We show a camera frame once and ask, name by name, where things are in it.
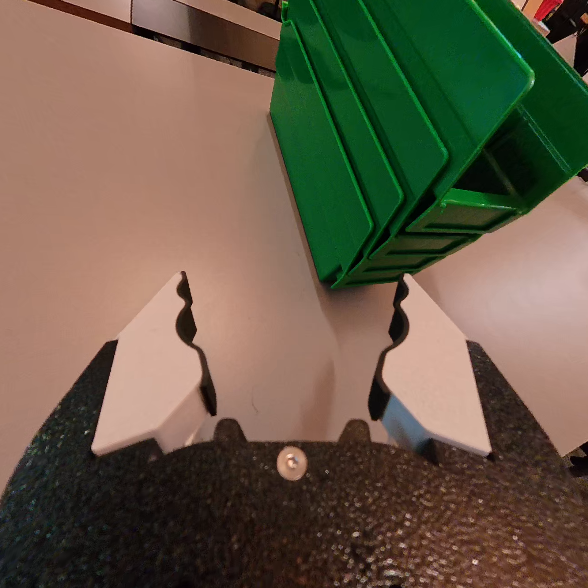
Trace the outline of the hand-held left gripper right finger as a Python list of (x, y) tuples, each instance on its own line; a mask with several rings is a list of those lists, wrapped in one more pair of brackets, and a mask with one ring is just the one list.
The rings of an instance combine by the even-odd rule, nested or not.
[(466, 336), (410, 275), (402, 275), (369, 394), (387, 442), (422, 453), (440, 442), (485, 458), (492, 452)]

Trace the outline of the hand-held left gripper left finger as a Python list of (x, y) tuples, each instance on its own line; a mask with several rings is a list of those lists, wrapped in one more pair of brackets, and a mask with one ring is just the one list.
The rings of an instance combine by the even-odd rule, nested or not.
[(192, 295), (178, 272), (120, 332), (92, 442), (105, 456), (146, 440), (170, 453), (206, 440), (217, 395), (195, 345)]

